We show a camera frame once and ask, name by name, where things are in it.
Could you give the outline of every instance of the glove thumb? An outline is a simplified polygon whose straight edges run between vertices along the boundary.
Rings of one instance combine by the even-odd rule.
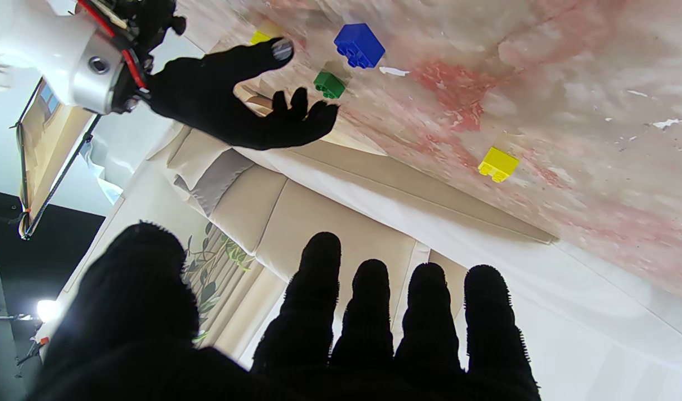
[[[287,65],[293,56],[292,41],[273,38],[254,46],[236,46],[223,53],[208,54],[203,61],[211,61],[216,65],[223,64],[227,70],[226,80],[232,80],[236,84],[263,72],[280,69]]]

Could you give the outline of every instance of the pink marble pattern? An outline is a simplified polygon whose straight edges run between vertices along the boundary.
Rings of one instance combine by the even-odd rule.
[[[180,3],[206,51],[273,21],[297,56],[265,83],[328,69],[338,130],[682,296],[682,0]],[[346,66],[356,22],[410,74]],[[477,172],[491,146],[521,160],[504,183]]]

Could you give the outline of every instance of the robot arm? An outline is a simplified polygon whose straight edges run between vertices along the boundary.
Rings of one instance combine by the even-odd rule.
[[[130,111],[145,96],[150,51],[168,28],[185,30],[185,19],[173,15],[176,0],[79,6],[86,11],[58,16],[44,0],[0,0],[0,89],[7,67],[35,67],[63,104],[98,114]]]

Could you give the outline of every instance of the yellow lego brick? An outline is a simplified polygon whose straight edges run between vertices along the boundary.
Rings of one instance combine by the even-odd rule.
[[[489,148],[489,152],[487,152],[487,155],[477,169],[480,174],[489,174],[494,182],[501,183],[514,173],[514,169],[517,168],[518,164],[519,159],[511,157],[511,155],[493,147]]]
[[[254,36],[252,36],[252,39],[250,40],[250,43],[251,44],[262,43],[268,41],[269,39],[272,38],[270,36],[265,35],[264,33],[261,33],[260,31],[255,31]]]

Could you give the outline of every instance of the pillow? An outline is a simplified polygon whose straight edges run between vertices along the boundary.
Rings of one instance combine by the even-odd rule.
[[[255,163],[252,160],[245,158],[236,150],[229,149],[212,162],[193,188],[190,189],[180,175],[176,175],[173,184],[193,196],[205,212],[205,216],[209,217],[227,188],[253,165]]]

